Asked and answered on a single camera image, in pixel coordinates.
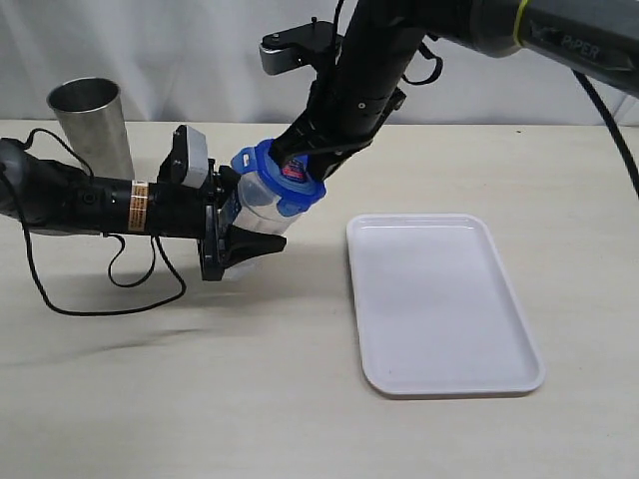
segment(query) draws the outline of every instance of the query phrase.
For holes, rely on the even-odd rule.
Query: white wall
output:
[[[76,77],[106,76],[131,120],[287,122],[304,107],[313,72],[262,72],[271,32],[331,19],[335,0],[0,0],[0,118],[51,118],[45,98]],[[344,8],[342,30],[354,0]],[[599,124],[570,72],[522,52],[484,58],[445,42],[445,72],[405,88],[394,123]],[[410,68],[418,78],[427,66]],[[625,96],[602,87],[612,111]]]

